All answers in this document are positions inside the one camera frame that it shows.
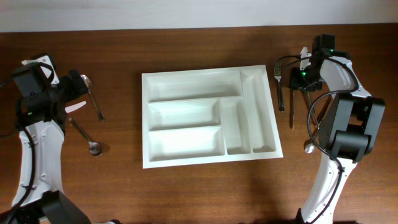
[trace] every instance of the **spoon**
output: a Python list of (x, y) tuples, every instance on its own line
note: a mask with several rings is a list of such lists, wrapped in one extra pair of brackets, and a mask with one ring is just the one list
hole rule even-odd
[(80, 132), (80, 134), (88, 141), (88, 144), (90, 145), (90, 153), (93, 156), (99, 156), (102, 154), (102, 147), (101, 144), (98, 142), (93, 142), (90, 137), (87, 136), (83, 128), (80, 127), (80, 125), (76, 122), (74, 118), (69, 118), (69, 121), (72, 122), (74, 127)]
[(80, 77), (83, 79), (84, 83), (87, 86), (88, 94), (90, 94), (91, 100), (93, 101), (95, 109), (97, 110), (98, 119), (101, 122), (105, 121), (105, 117), (102, 114), (100, 108), (98, 107), (97, 102), (95, 101), (93, 94), (91, 93), (91, 90), (93, 89), (93, 84), (92, 84), (91, 80), (86, 75), (80, 75)]

